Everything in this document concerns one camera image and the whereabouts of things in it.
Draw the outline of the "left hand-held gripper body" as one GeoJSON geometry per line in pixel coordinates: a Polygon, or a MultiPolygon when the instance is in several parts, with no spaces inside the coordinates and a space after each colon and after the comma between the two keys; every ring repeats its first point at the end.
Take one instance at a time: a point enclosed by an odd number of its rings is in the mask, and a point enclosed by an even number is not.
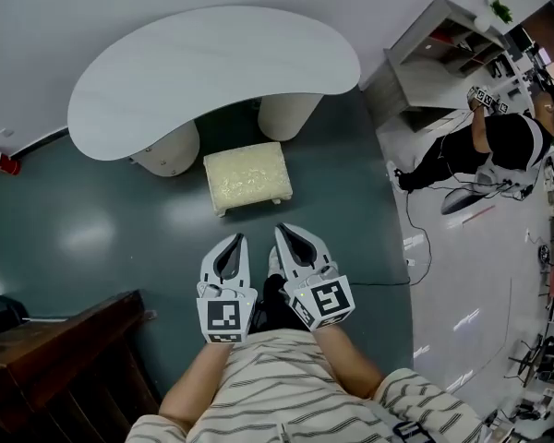
{"type": "Polygon", "coordinates": [[[258,292],[254,288],[198,284],[200,329],[207,343],[242,343],[246,340],[258,292]]]}

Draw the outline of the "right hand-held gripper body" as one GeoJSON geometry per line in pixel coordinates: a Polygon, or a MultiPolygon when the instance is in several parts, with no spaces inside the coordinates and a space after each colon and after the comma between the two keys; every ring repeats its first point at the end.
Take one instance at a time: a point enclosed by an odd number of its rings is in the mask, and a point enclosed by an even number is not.
{"type": "Polygon", "coordinates": [[[288,305],[309,331],[345,320],[355,310],[350,284],[333,265],[307,276],[287,281],[288,305]]]}

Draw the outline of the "cream cushioned stool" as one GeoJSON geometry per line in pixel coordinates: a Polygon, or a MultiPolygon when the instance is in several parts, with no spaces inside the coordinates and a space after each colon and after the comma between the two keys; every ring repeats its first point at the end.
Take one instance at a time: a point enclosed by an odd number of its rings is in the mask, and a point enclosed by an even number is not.
{"type": "Polygon", "coordinates": [[[280,142],[260,143],[204,157],[213,212],[263,201],[280,204],[293,195],[280,142]]]}

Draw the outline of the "white curved vanity desk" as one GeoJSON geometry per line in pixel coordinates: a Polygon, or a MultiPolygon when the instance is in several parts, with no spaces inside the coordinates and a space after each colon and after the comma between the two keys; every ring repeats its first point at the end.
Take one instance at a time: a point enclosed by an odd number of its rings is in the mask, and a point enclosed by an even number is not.
{"type": "Polygon", "coordinates": [[[102,52],[73,89],[67,126],[96,161],[130,159],[172,177],[198,157],[201,116],[259,100],[260,131],[287,141],[324,96],[353,89],[360,75],[352,45],[315,19],[257,6],[195,9],[102,52]]]}

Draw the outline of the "person's right forearm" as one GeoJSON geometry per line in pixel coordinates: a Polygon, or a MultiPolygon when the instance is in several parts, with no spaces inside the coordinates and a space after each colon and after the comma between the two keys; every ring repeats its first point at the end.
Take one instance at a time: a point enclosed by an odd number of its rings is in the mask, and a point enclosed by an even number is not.
{"type": "Polygon", "coordinates": [[[317,329],[312,333],[344,390],[360,399],[372,399],[384,376],[352,343],[337,325],[317,329]]]}

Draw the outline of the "person's left forearm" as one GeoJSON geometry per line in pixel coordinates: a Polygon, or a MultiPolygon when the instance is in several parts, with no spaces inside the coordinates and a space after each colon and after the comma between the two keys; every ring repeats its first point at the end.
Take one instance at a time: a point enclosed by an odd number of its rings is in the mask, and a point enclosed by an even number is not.
{"type": "Polygon", "coordinates": [[[166,393],[159,415],[188,433],[211,406],[232,349],[232,343],[207,343],[166,393]]]}

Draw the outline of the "person's black trousers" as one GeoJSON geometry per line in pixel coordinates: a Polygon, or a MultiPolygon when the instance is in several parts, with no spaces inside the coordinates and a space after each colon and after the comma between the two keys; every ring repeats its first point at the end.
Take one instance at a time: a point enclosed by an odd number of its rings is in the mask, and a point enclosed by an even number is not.
{"type": "Polygon", "coordinates": [[[283,294],[285,278],[279,273],[270,275],[263,285],[263,297],[257,308],[248,331],[249,335],[278,329],[307,331],[305,323],[288,305],[283,294]]]}

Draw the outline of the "person's striped cream shirt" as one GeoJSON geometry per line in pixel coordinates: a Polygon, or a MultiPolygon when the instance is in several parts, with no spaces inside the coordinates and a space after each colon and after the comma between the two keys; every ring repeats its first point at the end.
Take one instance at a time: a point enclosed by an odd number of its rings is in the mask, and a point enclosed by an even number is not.
{"type": "Polygon", "coordinates": [[[126,443],[484,443],[465,402],[409,368],[384,376],[372,399],[347,393],[313,332],[280,329],[233,349],[211,406],[187,433],[141,416],[126,443]]]}

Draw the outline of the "red floor tape strip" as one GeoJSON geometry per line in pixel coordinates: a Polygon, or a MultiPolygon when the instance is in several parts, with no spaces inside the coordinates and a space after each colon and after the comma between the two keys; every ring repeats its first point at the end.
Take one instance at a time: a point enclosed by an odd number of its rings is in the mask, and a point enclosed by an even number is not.
{"type": "Polygon", "coordinates": [[[495,207],[496,207],[496,205],[493,204],[493,205],[490,205],[490,206],[488,206],[488,207],[486,207],[486,208],[481,209],[480,211],[478,211],[478,212],[476,212],[476,213],[471,214],[470,216],[468,216],[467,218],[465,218],[464,220],[462,220],[462,225],[465,225],[466,223],[468,223],[468,222],[470,222],[470,221],[472,221],[472,220],[474,220],[474,219],[480,217],[481,215],[484,215],[485,213],[487,213],[487,212],[489,212],[489,211],[495,209],[495,207]]]}

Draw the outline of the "black metal stand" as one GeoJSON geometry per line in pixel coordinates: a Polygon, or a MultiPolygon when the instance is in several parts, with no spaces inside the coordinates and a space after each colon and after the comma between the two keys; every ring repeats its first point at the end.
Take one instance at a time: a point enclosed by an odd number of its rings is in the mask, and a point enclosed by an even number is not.
{"type": "Polygon", "coordinates": [[[554,337],[539,337],[539,342],[535,347],[529,346],[526,342],[522,344],[527,347],[527,352],[523,358],[509,357],[509,360],[518,365],[515,376],[526,388],[533,379],[540,375],[550,377],[554,374],[554,337]]]}

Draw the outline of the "black bag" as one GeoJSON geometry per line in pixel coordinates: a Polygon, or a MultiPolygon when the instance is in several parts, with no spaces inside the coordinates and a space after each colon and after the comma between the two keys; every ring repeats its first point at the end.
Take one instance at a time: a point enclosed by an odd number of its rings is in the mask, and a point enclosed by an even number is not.
{"type": "Polygon", "coordinates": [[[21,325],[28,317],[29,314],[22,303],[0,295],[0,333],[21,325]]]}

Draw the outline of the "grey wooden shelf unit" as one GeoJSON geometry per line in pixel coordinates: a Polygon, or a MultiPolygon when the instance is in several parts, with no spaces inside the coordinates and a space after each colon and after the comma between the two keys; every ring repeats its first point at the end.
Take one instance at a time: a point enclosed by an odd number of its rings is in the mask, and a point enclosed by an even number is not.
{"type": "Polygon", "coordinates": [[[463,114],[467,92],[491,84],[486,66],[507,49],[496,29],[476,28],[473,13],[450,0],[433,0],[384,51],[362,89],[373,126],[399,117],[416,132],[463,114]]]}

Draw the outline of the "potted green plant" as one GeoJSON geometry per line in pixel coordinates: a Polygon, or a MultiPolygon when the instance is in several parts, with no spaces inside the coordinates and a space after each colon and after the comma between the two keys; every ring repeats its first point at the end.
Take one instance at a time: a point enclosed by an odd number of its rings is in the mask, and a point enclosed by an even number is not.
{"type": "Polygon", "coordinates": [[[512,11],[500,0],[485,0],[485,8],[475,17],[474,25],[479,31],[488,31],[497,20],[505,25],[511,24],[512,11]]]}

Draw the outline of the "dark wooden bed frame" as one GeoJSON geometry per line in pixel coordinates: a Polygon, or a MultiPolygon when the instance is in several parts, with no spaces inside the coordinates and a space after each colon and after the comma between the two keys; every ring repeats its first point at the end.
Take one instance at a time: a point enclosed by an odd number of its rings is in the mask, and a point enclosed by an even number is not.
{"type": "Polygon", "coordinates": [[[0,443],[124,443],[161,396],[135,344],[137,291],[0,333],[0,443]]]}

